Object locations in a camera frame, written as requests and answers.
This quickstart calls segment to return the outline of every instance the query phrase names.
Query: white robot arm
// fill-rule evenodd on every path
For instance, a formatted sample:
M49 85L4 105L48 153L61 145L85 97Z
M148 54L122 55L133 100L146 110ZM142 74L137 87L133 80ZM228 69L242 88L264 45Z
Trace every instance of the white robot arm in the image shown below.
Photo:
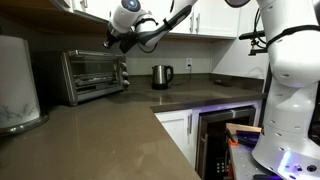
M122 0L112 13L105 46L121 41L123 52L137 42L152 47L188 16L196 1L173 0L169 16L155 22L139 0ZM250 0L225 1L241 7ZM284 179L320 180L320 148L308 138L320 80L320 28L313 1L256 1L273 79L263 131L252 155Z

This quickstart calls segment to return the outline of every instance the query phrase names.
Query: dishwasher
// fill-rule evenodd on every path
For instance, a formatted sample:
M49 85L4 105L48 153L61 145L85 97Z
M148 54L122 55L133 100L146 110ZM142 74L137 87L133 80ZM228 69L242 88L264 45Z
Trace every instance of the dishwasher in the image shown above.
M255 113L253 106L246 106L199 115L196 171L202 180L227 176L226 123L252 126Z

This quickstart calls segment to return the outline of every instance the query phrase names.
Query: kitchen counter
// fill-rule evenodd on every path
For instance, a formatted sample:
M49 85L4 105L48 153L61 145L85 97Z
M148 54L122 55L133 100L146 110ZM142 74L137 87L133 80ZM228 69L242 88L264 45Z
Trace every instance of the kitchen counter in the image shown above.
M0 138L0 179L197 180L154 112L267 97L208 80L163 91L143 81L77 107L54 106L42 126Z

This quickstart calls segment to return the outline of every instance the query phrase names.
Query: kitchen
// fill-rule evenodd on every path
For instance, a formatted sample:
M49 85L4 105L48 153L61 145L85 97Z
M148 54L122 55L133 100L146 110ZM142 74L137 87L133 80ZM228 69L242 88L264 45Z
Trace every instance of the kitchen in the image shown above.
M237 36L252 31L257 7L256 2L250 2L239 10ZM50 50L121 53L118 45L110 50L101 45L105 40L103 34L57 35L54 31L39 31L33 25L29 28L30 25L21 25L24 22L13 19L5 13L0 17L2 33L28 40L31 57L32 52ZM248 56L250 49L249 41L235 37L175 34L161 40L151 54L135 46L125 54L131 83L127 92L76 107L54 106L48 109L50 120L42 126L3 138L0 179L198 179L154 113L188 109L201 113L209 111L202 107L212 111L219 104L227 104L227 109L237 107L238 102L261 109L266 98L261 92L268 56ZM164 91L151 89L153 66L173 66L177 75L173 82L179 83L189 73L186 58L192 58L189 84ZM243 84L239 85L241 88L213 85L208 78L210 74L256 79L260 92L243 90L252 88Z

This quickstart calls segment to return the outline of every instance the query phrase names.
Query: lower cabinet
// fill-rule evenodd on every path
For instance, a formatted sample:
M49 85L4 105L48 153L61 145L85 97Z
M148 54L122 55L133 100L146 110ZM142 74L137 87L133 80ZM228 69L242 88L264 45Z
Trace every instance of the lower cabinet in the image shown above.
M199 115L238 107L253 106L256 109L254 126L258 126L262 100L219 104L193 109L155 113L162 126L166 129L173 141L179 147L191 166L196 166L197 137Z

